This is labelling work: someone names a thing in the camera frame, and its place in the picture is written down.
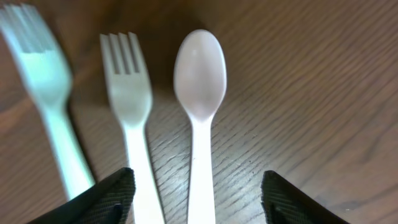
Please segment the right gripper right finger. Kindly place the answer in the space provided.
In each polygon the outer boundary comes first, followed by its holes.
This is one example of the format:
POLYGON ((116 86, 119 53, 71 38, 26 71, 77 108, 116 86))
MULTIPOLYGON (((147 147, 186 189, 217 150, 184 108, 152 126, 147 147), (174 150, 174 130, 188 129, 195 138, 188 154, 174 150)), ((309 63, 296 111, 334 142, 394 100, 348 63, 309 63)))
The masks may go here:
POLYGON ((267 224, 348 224, 273 170, 261 185, 267 224))

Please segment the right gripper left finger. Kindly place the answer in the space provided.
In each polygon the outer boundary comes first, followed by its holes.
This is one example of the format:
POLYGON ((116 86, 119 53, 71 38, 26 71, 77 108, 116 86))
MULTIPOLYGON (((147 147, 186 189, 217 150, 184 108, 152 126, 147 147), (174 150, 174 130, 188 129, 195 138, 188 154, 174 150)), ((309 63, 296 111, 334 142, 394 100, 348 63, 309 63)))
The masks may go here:
POLYGON ((134 171, 123 167, 73 200, 37 217, 29 224, 125 224, 135 192, 134 171))

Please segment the white plastic fork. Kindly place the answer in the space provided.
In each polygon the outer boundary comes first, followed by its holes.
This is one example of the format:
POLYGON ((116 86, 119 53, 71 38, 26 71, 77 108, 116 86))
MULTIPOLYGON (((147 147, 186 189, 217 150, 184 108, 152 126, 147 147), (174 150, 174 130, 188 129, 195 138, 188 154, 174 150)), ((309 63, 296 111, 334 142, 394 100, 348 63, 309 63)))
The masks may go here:
POLYGON ((108 99, 126 143, 134 171, 134 223, 164 223, 161 200, 150 161, 145 125, 152 109, 152 88, 137 35, 99 36, 108 99))

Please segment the pale green plastic fork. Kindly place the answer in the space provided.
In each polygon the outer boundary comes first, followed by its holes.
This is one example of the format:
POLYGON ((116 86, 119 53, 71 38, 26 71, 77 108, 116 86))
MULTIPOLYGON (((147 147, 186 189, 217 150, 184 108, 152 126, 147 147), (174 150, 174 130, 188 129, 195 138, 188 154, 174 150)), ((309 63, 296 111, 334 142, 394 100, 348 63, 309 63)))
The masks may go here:
POLYGON ((4 5, 1 33, 22 83, 40 113, 65 195, 72 200, 95 184, 67 113, 72 72, 56 38, 34 6, 4 5))

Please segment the white plastic spoon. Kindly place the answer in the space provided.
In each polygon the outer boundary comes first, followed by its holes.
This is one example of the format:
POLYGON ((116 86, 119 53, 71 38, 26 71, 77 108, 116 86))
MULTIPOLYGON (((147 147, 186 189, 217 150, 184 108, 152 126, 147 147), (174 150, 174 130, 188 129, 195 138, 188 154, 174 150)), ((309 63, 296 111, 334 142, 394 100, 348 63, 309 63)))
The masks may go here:
POLYGON ((223 50, 209 31, 184 38, 174 68, 174 91, 192 125, 187 223, 215 224, 211 123, 226 94, 223 50))

